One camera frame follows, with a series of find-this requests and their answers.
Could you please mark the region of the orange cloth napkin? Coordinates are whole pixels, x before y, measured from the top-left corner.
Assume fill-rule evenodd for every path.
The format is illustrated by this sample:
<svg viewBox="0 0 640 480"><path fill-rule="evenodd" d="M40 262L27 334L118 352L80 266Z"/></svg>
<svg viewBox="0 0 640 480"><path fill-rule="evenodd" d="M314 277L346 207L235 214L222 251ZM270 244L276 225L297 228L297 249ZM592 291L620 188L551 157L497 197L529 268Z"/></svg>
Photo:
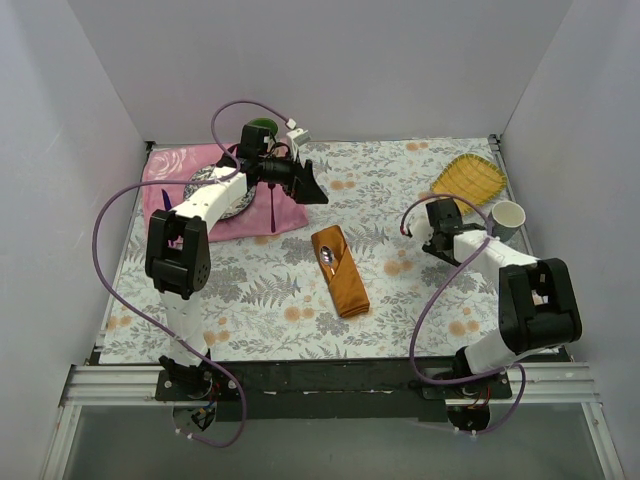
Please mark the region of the orange cloth napkin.
<svg viewBox="0 0 640 480"><path fill-rule="evenodd" d="M370 300L342 229L333 225L320 230L311 236L311 242L338 316L351 318L368 312ZM322 247L333 253L330 265L323 262Z"/></svg>

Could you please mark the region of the silver metal spoon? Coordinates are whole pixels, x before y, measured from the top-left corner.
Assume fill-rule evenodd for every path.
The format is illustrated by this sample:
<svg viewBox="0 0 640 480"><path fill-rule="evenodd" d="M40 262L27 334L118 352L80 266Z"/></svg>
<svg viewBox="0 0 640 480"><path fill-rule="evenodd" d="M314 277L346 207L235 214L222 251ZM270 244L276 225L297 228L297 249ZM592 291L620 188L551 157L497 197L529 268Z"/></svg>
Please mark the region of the silver metal spoon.
<svg viewBox="0 0 640 480"><path fill-rule="evenodd" d="M334 276L338 266L334 252L328 246L323 245L320 247L319 253L322 263L327 266L331 275Z"/></svg>

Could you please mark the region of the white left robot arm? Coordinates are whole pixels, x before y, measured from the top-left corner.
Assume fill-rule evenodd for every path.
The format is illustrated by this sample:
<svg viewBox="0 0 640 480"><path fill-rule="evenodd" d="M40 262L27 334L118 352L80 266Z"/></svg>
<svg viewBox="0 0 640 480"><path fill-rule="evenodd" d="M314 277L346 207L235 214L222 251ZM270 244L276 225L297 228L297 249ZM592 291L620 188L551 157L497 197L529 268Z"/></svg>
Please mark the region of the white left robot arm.
<svg viewBox="0 0 640 480"><path fill-rule="evenodd" d="M309 133L290 126L284 141L276 142L269 129L244 125L241 141L223 154L197 190L181 204L155 211L149 220L145 261L165 307L167 327L174 334L170 352L160 364L171 386L193 400L212 395L215 382L206 360L200 292L211 274L208 235L225 212L260 183L281 186L301 205L325 204L311 161L301 161L300 146Z"/></svg>

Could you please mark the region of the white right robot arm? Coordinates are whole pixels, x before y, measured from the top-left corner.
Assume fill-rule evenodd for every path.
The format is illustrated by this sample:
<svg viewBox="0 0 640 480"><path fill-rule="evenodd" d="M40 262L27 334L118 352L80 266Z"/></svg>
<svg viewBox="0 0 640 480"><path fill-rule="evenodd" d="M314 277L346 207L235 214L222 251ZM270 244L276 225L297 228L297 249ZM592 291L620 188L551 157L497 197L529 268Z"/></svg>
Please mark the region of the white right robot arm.
<svg viewBox="0 0 640 480"><path fill-rule="evenodd" d="M529 355L566 345L582 336L582 321L566 263L539 259L512 249L492 236L487 226L466 224L451 194L433 195L426 204L432 234L423 249L453 265L453 275L470 266L491 277L498 295L498 326L456 352L451 370L427 385L453 386L475 397L489 378Z"/></svg>

